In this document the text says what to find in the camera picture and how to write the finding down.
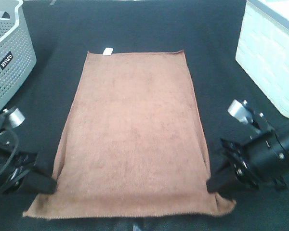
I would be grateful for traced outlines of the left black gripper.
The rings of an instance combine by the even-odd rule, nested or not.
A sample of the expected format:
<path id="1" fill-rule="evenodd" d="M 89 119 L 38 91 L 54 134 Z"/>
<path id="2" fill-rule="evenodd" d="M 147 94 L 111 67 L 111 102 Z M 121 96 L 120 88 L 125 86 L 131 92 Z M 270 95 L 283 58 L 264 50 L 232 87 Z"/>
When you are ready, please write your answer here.
<path id="1" fill-rule="evenodd" d="M 44 153 L 17 152 L 8 162 L 11 156 L 9 148 L 0 147 L 0 194 L 55 192 L 51 157 Z"/>

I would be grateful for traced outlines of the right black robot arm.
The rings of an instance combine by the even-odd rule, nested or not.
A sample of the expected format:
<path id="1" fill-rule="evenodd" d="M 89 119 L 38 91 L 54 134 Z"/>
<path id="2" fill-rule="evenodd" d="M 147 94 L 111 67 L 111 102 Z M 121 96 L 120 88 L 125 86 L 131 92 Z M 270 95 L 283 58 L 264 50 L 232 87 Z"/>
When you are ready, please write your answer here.
<path id="1" fill-rule="evenodd" d="M 289 173 L 289 122 L 245 143 L 221 140 L 226 161 L 207 180 L 209 193 L 253 191 L 262 187 L 286 189 Z"/>

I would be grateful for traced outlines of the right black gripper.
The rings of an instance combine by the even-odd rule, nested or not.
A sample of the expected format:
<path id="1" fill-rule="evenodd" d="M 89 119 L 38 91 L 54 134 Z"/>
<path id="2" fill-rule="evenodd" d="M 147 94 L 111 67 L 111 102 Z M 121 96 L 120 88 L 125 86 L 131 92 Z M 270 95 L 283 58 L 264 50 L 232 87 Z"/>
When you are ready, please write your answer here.
<path id="1" fill-rule="evenodd" d="M 248 189 L 261 185 L 276 192 L 287 189 L 283 178 L 286 151 L 275 137 L 264 137 L 239 143 L 221 139 L 224 155 L 234 167 L 219 169 L 207 181 L 209 193 L 226 193 L 238 188 L 238 181 Z"/>

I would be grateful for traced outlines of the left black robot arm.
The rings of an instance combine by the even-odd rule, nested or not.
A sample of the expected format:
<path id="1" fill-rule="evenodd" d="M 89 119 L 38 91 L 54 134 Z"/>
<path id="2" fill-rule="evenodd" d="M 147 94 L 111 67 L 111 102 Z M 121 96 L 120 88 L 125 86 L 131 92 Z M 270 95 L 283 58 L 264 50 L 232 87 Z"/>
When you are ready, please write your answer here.
<path id="1" fill-rule="evenodd" d="M 56 185 L 39 153 L 19 150 L 15 134 L 0 139 L 0 194 L 53 194 Z"/>

